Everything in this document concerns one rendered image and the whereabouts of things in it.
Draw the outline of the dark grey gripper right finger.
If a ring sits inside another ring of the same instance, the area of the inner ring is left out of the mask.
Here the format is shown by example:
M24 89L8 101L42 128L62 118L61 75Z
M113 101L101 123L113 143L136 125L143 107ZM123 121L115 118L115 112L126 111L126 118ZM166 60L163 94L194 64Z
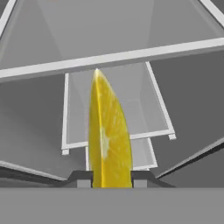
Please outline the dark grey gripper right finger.
M134 188L175 188L175 185L156 178L151 171L132 171L131 181Z

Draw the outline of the yellow lemon wedge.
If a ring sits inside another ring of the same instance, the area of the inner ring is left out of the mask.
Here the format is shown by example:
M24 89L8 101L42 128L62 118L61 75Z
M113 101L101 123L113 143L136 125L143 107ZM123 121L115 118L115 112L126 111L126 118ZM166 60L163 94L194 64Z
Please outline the yellow lemon wedge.
M131 188L130 134L121 103L106 76L94 70L88 128L94 188Z

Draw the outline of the grey fridge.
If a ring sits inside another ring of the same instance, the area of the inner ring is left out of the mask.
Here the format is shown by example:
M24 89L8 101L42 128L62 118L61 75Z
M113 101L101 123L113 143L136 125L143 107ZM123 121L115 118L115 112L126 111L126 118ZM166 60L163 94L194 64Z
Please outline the grey fridge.
M8 2L0 0L0 17ZM175 130L173 139L147 137L157 160L150 170L175 186L220 186L221 159L206 147L224 137L224 50L143 62ZM88 167L88 146L62 150L65 77L72 73L0 83L0 166L49 179Z

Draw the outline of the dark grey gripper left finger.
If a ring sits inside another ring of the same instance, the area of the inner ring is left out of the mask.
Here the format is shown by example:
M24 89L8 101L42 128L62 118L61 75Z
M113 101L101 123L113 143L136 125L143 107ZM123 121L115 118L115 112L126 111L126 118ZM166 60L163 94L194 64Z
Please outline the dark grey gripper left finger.
M57 183L56 187L91 188L93 173L91 171L73 171L68 179Z

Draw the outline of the medium glass fridge shelf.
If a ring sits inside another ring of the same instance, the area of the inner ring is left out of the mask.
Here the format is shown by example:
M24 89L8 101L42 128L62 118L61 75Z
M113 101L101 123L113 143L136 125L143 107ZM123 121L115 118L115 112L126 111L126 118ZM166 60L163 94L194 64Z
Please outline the medium glass fridge shelf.
M131 139L167 135L175 130L156 78L148 62L104 68L115 91ZM88 109L93 72L68 73L65 77L62 150L88 145Z

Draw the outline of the large glass fridge shelf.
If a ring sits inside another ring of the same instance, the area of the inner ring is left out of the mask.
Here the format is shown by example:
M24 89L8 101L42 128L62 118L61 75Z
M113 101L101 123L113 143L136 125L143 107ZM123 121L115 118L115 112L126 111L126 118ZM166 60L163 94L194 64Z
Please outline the large glass fridge shelf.
M211 0L9 0L0 83L224 50Z

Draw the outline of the small glass fridge shelf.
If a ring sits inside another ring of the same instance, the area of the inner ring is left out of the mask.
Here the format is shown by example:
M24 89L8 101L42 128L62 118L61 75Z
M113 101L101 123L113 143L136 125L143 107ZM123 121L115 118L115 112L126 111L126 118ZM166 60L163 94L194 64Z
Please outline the small glass fridge shelf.
M158 166L149 138L131 140L133 170L149 170Z

